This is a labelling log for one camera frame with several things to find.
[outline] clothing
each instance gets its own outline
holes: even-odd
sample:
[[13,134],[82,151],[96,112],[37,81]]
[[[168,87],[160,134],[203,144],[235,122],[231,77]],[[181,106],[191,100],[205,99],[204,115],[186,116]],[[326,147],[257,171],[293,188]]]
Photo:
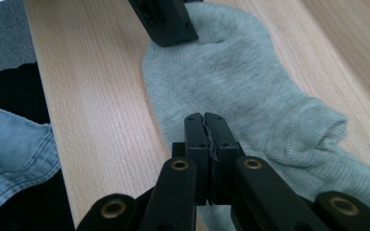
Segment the clothing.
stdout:
[[74,230],[37,64],[0,72],[0,109],[0,231]]
[[[226,118],[246,154],[263,158],[299,195],[339,191],[370,206],[370,167],[337,144],[347,118],[308,97],[289,78],[263,25],[228,6],[189,3],[196,41],[151,42],[143,75],[167,143],[183,141],[183,119]],[[211,230],[234,229],[229,207],[198,211]]]

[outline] wooden table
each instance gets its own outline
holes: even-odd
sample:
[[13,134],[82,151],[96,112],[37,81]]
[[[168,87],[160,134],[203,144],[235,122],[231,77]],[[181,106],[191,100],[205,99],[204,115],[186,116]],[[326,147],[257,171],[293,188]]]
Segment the wooden table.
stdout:
[[[370,0],[217,0],[256,15],[291,78],[349,116],[370,166]],[[147,101],[148,36],[127,0],[25,0],[75,224],[109,193],[155,184],[170,152]]]

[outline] sock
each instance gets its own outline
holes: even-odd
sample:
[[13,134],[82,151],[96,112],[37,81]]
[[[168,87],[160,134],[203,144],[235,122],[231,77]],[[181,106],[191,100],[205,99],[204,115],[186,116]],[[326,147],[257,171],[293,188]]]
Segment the sock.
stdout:
[[[370,167],[337,145],[347,118],[290,80],[263,25],[227,6],[186,7],[199,39],[166,48],[151,42],[143,60],[167,143],[184,141],[185,116],[218,114],[246,154],[267,160],[297,194],[313,200],[339,191],[370,207]],[[234,229],[228,206],[198,211],[210,229]]]

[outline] blue denim fabric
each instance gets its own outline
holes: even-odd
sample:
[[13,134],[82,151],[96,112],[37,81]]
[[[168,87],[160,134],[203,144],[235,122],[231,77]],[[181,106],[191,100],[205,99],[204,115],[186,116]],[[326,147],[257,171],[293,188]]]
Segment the blue denim fabric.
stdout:
[[60,169],[50,124],[0,110],[0,206]]

